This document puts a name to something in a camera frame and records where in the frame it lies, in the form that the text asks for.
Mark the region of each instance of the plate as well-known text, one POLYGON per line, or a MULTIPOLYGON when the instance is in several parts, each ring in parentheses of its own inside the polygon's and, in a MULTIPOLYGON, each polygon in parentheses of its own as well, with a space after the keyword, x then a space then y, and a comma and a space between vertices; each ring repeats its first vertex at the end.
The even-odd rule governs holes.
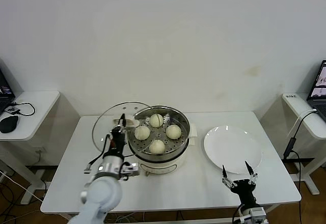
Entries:
POLYGON ((254 137, 235 126, 218 126, 204 139, 208 158, 219 168, 231 173, 248 173, 245 161, 254 169, 261 162, 261 148, 254 137))

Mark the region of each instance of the black cable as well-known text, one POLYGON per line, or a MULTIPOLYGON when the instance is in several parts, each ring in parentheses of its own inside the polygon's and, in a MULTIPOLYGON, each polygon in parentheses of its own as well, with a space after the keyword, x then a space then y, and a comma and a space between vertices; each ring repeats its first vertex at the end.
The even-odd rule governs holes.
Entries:
POLYGON ((295 132, 295 134, 294 134, 294 136, 293 136, 294 138, 295 138, 297 132, 299 131, 300 126, 301 126, 302 122, 304 121, 305 117, 307 117, 307 116, 309 116, 309 115, 311 115, 311 114, 313 114, 313 113, 317 113, 317 111, 312 111, 312 112, 310 112, 309 114, 305 115, 305 116, 301 119, 301 121, 300 121, 300 123, 299 123, 299 125, 298 125, 298 127, 297 127, 297 129, 296 129, 296 132, 295 132))
MULTIPOLYGON (((9 189, 9 191, 11 192, 11 197, 12 197, 12 201, 14 201, 14 192, 11 190, 11 188, 10 187, 8 187, 6 184, 4 184, 4 183, 1 183, 1 185, 3 185, 3 186, 5 186, 6 188, 8 188, 9 189)), ((6 198, 6 196, 4 195, 4 193, 2 192, 2 189, 0 188, 0 193, 2 194, 2 196, 7 200, 7 198, 6 198)), ((6 211, 8 210, 8 209, 10 209, 10 207, 11 207, 11 203, 9 204, 9 206, 0 214, 0 216, 4 216, 4 215, 6 215, 5 213, 6 213, 6 211)))
POLYGON ((25 115, 25 114, 22 114, 21 112, 19 112, 20 111, 19 110, 19 111, 16 111, 16 113, 15 113, 16 115, 32 116, 33 114, 35 114, 36 110, 35 110, 34 106, 31 103, 16 103, 16 102, 13 102, 13 103, 8 104, 8 106, 17 106, 17 105, 24 105, 24 104, 29 104, 33 108, 33 112, 31 114, 29 114, 29 115, 25 115))
MULTIPOLYGON (((41 180, 43 183, 44 183, 44 186, 45 186, 45 191, 47 191, 47 188, 46 188, 46 183, 45 183, 45 181, 43 181, 43 180, 41 180)), ((35 199, 34 201, 30 201, 27 205, 21 205, 21 204, 17 204, 17 200, 25 193, 25 191, 23 191, 21 194, 20 194, 20 196, 17 198, 17 200, 14 202, 14 193, 13 193, 13 191, 11 190, 11 188, 10 187, 8 187, 6 184, 4 184, 4 183, 1 183, 0 182, 0 185, 3 185, 3 186, 5 186, 6 188, 8 188, 10 191, 11 191, 11 195, 12 195, 12 200, 9 200, 9 199, 7 199, 7 197, 4 195, 4 193, 2 192, 2 189, 0 188, 0 193, 1 193, 1 195, 5 198, 5 200, 7 201, 7 202, 9 202, 11 205, 14 205, 14 206, 27 206, 27 205, 29 205, 29 204, 32 204, 32 203, 35 203, 35 202, 37 202, 37 201, 39 201, 38 199, 35 199)))
POLYGON ((0 188, 0 193, 1 193, 1 195, 2 195, 2 196, 5 198, 5 200, 7 200, 9 203, 12 203, 12 201, 14 201, 14 192, 11 190, 10 187, 8 187, 8 186, 7 186, 6 184, 4 184, 4 183, 0 182, 0 185, 5 186, 5 187, 10 191, 10 193, 11 193, 11 199, 12 199, 12 200, 7 199, 7 197, 5 196, 4 192, 3 192, 2 189, 0 188))
POLYGON ((104 141, 104 146, 103 146, 103 149, 102 149, 102 152, 101 152, 101 154, 99 155, 99 156, 97 156, 95 159, 93 159, 92 161, 90 161, 88 164, 89 165, 92 165, 92 164, 94 164, 103 154, 104 154, 104 151, 105 151, 105 147, 106 147, 106 142, 107 142, 107 139, 108 138, 110 138, 110 135, 109 134, 107 134, 106 136, 105 136, 105 141, 104 141))
POLYGON ((2 194, 2 196, 5 198, 5 200, 7 200, 10 204, 9 206, 0 214, 0 216, 5 216, 5 221, 7 220, 8 216, 11 216, 11 217, 14 217, 16 218, 15 215, 10 215, 9 212, 10 210, 12 209, 13 205, 12 205, 12 202, 14 201, 14 192, 11 190, 10 187, 8 187, 6 184, 4 183, 0 183, 1 185, 5 186, 11 193, 11 199, 12 200, 9 200, 7 199, 7 197, 5 196, 5 194, 3 193, 2 189, 0 188, 0 192, 2 194))
MULTIPOLYGON (((295 153, 298 160, 300 161, 300 156, 297 152, 295 152, 294 150, 291 150, 291 152, 295 153)), ((299 193, 301 194, 301 163, 299 162, 299 193)), ((299 201, 299 218, 300 218, 300 224, 302 224, 301 221, 301 200, 299 201)))
POLYGON ((236 210, 234 211, 233 216, 232 216, 232 224, 235 224, 235 222, 234 222, 235 215, 236 215, 236 213, 238 212, 238 210, 241 208, 241 206, 242 206, 242 204, 240 204, 240 205, 236 208, 236 210))
POLYGON ((119 178, 124 177, 123 180, 124 180, 124 181, 128 181, 128 179, 129 179, 128 175, 123 175, 123 174, 121 174, 121 171, 122 171, 122 168, 123 168, 124 165, 130 166, 130 163, 127 162, 127 161, 125 161, 125 162, 123 162, 123 163, 121 164, 120 169, 119 169, 119 178))
POLYGON ((184 220, 181 210, 179 210, 182 220, 184 220))

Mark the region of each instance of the table leg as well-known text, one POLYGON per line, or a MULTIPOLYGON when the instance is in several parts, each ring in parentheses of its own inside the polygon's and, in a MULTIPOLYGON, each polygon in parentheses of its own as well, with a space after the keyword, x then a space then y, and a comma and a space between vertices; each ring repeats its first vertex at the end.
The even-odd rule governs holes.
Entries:
POLYGON ((33 174, 23 163, 20 162, 12 153, 10 153, 6 147, 4 147, 5 142, 0 143, 0 159, 9 167, 11 167, 15 172, 20 174, 26 180, 28 180, 33 185, 44 185, 40 178, 33 174))
MULTIPOLYGON (((0 143, 0 159, 9 167, 11 167, 15 172, 24 177, 27 181, 31 183, 28 187, 28 191, 34 193, 35 190, 44 190, 45 186, 41 177, 43 176, 44 170, 38 170, 36 174, 33 174, 23 163, 20 162, 9 150, 5 147, 6 142, 0 143)), ((21 199, 22 205, 27 205, 32 198, 32 195, 28 192, 25 193, 21 199)))
POLYGON ((2 160, 0 160, 0 170, 2 172, 7 172, 7 176, 12 176, 14 174, 14 171, 9 168, 5 163, 3 163, 2 160))
POLYGON ((275 205, 272 205, 269 208, 265 209, 266 214, 271 212, 272 210, 274 210, 275 208, 277 208, 279 206, 280 206, 280 204, 275 204, 275 205))
MULTIPOLYGON (((294 165, 299 170, 299 163, 295 163, 294 165)), ((294 182, 298 182, 299 181, 299 173, 297 173, 297 174, 291 174, 290 176, 291 176, 291 178, 292 178, 292 180, 294 182)), ((306 185, 307 185, 307 187, 310 190, 310 192, 311 192, 312 195, 318 195, 319 194, 319 190, 318 190, 317 186, 315 185, 315 183, 312 181, 310 175, 307 175, 306 174, 306 175, 303 176, 301 174, 301 181, 306 183, 306 185)))
POLYGON ((326 162, 325 150, 322 150, 321 155, 318 155, 309 164, 307 164, 305 167, 301 168, 301 176, 305 177, 305 176, 310 175, 325 162, 326 162))
POLYGON ((66 220, 70 220, 72 218, 71 215, 66 214, 66 213, 61 213, 60 216, 62 216, 63 218, 65 218, 66 220))

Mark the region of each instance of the laptop screen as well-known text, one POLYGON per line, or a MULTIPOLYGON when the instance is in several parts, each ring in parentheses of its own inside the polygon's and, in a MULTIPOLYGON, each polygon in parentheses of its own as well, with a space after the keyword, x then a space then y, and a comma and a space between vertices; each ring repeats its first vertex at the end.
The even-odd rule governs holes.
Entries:
POLYGON ((4 75, 0 70, 0 97, 14 97, 12 90, 9 87, 4 75))
POLYGON ((308 99, 326 98, 326 60, 321 63, 308 99))

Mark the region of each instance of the black mouse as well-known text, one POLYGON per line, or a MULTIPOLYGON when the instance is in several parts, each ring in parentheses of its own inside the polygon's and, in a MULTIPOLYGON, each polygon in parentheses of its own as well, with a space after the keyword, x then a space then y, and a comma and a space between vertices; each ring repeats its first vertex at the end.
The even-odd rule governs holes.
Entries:
POLYGON ((8 133, 16 129, 18 116, 9 116, 0 121, 0 132, 8 133))

